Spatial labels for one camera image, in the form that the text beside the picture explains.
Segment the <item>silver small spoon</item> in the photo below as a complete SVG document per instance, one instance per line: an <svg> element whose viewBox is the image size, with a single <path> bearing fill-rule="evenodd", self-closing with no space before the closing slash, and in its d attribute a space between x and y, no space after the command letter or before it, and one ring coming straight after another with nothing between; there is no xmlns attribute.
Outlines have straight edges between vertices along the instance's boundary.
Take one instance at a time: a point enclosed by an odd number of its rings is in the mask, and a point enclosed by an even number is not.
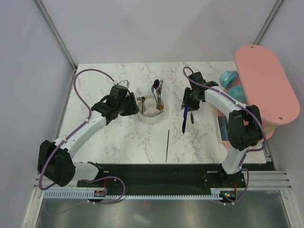
<svg viewBox="0 0 304 228"><path fill-rule="evenodd" d="M143 101L144 101L144 99L142 98L142 97L138 97L137 98L137 103L138 103L138 105L139 105L139 110L140 110L140 113L142 114L143 113Z"/></svg>

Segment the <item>black small spoon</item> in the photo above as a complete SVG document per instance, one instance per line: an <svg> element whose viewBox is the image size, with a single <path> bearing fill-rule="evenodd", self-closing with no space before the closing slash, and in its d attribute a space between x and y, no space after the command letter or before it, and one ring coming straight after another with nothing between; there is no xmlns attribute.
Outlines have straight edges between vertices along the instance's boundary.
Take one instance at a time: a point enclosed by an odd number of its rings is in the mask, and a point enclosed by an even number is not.
<svg viewBox="0 0 304 228"><path fill-rule="evenodd" d="M141 99L142 99L142 114L144 114L144 102L145 102L146 98L144 96L142 96Z"/></svg>

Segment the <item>white round divided container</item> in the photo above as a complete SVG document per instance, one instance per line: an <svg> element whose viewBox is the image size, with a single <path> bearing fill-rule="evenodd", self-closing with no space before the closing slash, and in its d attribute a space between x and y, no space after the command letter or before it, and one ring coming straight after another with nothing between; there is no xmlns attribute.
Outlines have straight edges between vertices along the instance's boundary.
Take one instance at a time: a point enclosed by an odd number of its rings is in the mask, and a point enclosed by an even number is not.
<svg viewBox="0 0 304 228"><path fill-rule="evenodd" d="M155 124L162 120L164 117L164 110L159 111L156 108L156 101L152 94L145 95L146 98L144 102L144 114L138 113L140 120L146 124ZM164 107L164 102L161 99L161 105Z"/></svg>

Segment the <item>teal plastic spoon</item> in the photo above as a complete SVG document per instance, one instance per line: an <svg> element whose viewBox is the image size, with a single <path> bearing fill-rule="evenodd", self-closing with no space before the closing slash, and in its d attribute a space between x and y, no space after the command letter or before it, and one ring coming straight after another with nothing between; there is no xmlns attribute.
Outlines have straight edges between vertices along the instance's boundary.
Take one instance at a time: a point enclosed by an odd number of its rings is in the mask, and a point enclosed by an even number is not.
<svg viewBox="0 0 304 228"><path fill-rule="evenodd" d="M152 91L153 97L154 97L154 99L155 99L155 101L156 101L156 108L159 109L158 97L157 97L157 95L155 94L154 90L155 90L155 88L154 88L154 86L152 85L151 91Z"/></svg>

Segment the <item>purple long-handled spoon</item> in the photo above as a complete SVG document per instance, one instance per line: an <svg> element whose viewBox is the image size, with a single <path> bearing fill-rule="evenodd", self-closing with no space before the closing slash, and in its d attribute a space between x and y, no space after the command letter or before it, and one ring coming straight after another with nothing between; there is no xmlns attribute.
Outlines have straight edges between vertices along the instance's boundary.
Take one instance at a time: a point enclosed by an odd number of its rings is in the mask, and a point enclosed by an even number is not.
<svg viewBox="0 0 304 228"><path fill-rule="evenodd" d="M153 83L153 86L154 86L155 90L158 88L159 84L160 84L159 79L156 79L156 80L154 81L154 83Z"/></svg>

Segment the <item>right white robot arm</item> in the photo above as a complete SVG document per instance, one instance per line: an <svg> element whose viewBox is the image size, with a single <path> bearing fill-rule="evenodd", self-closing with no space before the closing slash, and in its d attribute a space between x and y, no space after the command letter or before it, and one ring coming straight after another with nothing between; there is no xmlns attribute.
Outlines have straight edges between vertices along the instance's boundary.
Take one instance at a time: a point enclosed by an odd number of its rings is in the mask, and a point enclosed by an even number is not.
<svg viewBox="0 0 304 228"><path fill-rule="evenodd" d="M262 126L259 108L248 106L224 92L214 81L207 82L201 72L185 74L190 87L185 88L181 109L184 111L182 132L185 132L187 114L197 111L200 103L207 102L221 111L227 121L228 141L231 145L225 160L222 162L223 172L218 174L218 183L223 187L235 181L234 174L241 171L243 161L249 152L263 150L254 147L266 138Z"/></svg>

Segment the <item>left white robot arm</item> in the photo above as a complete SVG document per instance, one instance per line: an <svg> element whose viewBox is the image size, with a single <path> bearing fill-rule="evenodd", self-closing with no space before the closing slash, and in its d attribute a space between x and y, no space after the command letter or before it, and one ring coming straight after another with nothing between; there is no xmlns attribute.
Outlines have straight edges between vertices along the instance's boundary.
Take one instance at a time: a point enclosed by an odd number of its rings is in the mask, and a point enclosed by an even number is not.
<svg viewBox="0 0 304 228"><path fill-rule="evenodd" d="M98 131L106 127L119 115L137 114L139 108L129 81L113 85L109 95L94 104L89 116L67 135L50 142L45 140L39 148L38 172L60 187L71 181L87 180L94 187L104 182L104 175L93 162L74 162L78 150Z"/></svg>

